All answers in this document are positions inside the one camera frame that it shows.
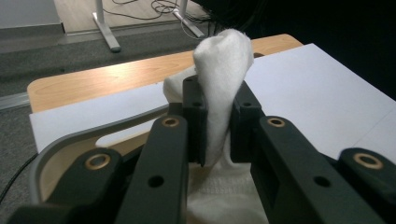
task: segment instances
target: white towel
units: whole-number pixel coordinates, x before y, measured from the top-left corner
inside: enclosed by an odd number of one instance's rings
[[[229,120],[233,98],[253,64],[250,39],[225,30],[202,41],[193,58],[195,66],[163,84],[167,100],[181,102],[183,79],[197,74],[208,107],[206,164],[190,165],[188,223],[268,223],[250,165],[230,159]]]

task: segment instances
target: crumpled white fabric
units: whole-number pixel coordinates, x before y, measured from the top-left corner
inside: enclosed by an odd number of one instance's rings
[[[268,223],[250,175],[250,164],[230,159],[229,120],[233,98],[253,64],[250,39],[225,30],[200,43],[195,66],[165,79],[169,103],[182,102],[182,81],[198,75],[208,107],[206,164],[190,164],[189,224]]]

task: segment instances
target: gray carpet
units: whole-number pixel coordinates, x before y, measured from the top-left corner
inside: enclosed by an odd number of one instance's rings
[[[180,27],[117,39],[122,51],[116,54],[103,39],[0,54],[0,97],[25,92],[29,83],[41,77],[181,52],[194,49],[200,42],[187,37]],[[35,154],[30,113],[30,106],[0,111],[0,190]],[[15,209],[29,203],[28,170],[21,173],[0,204],[0,223],[6,223]]]

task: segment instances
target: white paper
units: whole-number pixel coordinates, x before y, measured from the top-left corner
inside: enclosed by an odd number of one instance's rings
[[[246,82],[266,115],[293,122],[320,152],[337,159],[345,148],[364,147],[396,163],[396,103],[317,46],[255,59]],[[34,113],[37,150],[69,133],[166,104],[158,83]]]
[[[293,122],[318,151],[365,147],[396,162],[396,103],[317,46],[256,59],[246,82],[267,116]]]
[[[65,105],[30,115],[37,151],[41,152],[53,141],[110,122],[127,119],[167,105],[163,96],[163,83],[122,91],[104,97]],[[152,121],[98,140],[98,147],[107,147],[147,132]]]

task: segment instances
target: wooden table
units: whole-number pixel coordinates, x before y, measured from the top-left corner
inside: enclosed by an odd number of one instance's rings
[[[290,35],[274,35],[252,40],[254,52],[268,55],[303,44]],[[32,82],[27,92],[32,111],[90,100],[112,93],[161,82],[193,65],[192,51],[130,63],[100,67]]]

